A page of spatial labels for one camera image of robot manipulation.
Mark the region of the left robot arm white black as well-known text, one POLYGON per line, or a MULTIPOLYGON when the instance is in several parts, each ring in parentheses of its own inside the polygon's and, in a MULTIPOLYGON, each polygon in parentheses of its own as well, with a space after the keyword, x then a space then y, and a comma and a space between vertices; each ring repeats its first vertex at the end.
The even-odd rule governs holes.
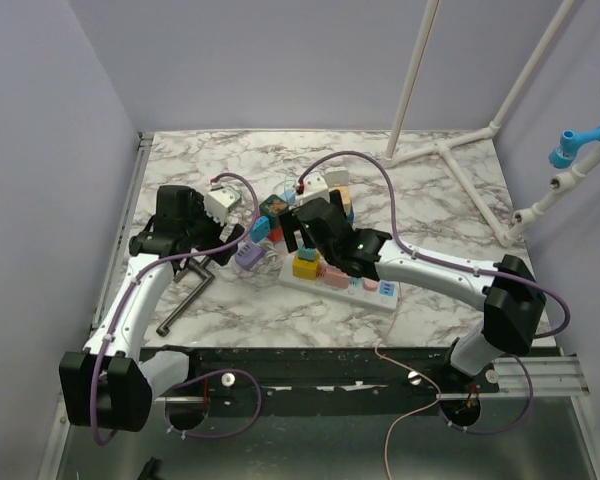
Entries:
POLYGON ((79 352, 59 364, 66 413, 74 426, 138 432, 157 397, 171 388, 194 393, 202 380, 189 356, 172 348, 141 358, 143 339, 156 306, 191 252, 228 263, 245 229, 222 232, 241 202, 239 191, 216 183, 206 193, 164 185, 156 210, 129 241, 127 270, 109 311, 79 352))

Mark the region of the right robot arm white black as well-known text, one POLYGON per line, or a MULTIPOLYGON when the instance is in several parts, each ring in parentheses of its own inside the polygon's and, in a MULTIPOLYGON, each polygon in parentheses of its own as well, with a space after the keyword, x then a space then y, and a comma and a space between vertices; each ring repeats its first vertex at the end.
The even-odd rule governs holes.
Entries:
POLYGON ((529 352, 546 297, 521 258, 475 261, 402 246, 388 232, 353 227, 342 207, 323 198, 283 214, 280 223, 289 250, 300 234, 327 264, 351 277, 414 285, 482 312, 481 323, 455 341, 440 367, 447 389, 465 390, 504 354, 529 352))

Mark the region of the white power strip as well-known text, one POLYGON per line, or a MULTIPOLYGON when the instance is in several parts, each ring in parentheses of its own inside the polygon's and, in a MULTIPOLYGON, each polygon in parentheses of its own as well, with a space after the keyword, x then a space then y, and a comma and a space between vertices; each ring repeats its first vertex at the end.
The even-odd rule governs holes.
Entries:
POLYGON ((350 305, 392 313, 398 307, 399 287, 387 281, 352 278, 322 262, 315 279, 293 274, 293 260, 287 258, 278 276, 285 287, 320 295, 350 305))

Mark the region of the yellow cube socket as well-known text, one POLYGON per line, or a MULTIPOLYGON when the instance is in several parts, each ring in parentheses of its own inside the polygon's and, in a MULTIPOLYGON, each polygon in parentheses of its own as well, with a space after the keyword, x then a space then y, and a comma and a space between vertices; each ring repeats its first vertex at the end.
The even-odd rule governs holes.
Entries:
POLYGON ((292 275, 296 278, 315 281, 319 277, 321 259, 318 252, 311 259, 296 254, 292 260, 292 275))

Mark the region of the teal plug adapter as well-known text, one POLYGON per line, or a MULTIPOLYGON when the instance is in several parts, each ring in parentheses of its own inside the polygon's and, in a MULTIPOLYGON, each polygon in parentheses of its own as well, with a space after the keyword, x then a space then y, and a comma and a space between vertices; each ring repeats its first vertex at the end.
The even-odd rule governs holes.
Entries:
POLYGON ((300 260, 314 262, 318 260, 319 252, 316 248, 303 245, 298 248, 296 256, 300 260))

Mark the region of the pink cube socket adapter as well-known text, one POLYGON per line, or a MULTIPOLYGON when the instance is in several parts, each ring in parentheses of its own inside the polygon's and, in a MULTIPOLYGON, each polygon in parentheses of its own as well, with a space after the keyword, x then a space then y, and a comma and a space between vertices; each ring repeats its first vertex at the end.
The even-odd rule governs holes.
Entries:
POLYGON ((347 289, 350 284, 349 276, 336 267, 325 265, 321 270, 324 283, 337 289, 347 289))

